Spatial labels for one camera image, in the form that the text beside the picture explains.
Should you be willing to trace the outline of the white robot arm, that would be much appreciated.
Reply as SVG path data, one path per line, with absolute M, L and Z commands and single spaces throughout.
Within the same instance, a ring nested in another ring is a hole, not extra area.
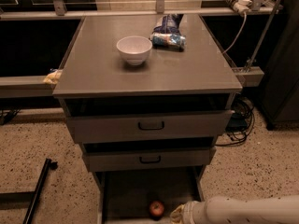
M 299 196 L 251 201 L 217 196 L 182 204 L 170 219 L 172 224 L 299 224 Z

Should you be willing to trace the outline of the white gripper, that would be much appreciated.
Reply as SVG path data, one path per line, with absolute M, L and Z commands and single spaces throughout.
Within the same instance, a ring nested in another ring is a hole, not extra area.
M 187 202 L 179 205 L 170 214 L 172 224 L 206 224 L 205 204 L 202 202 Z

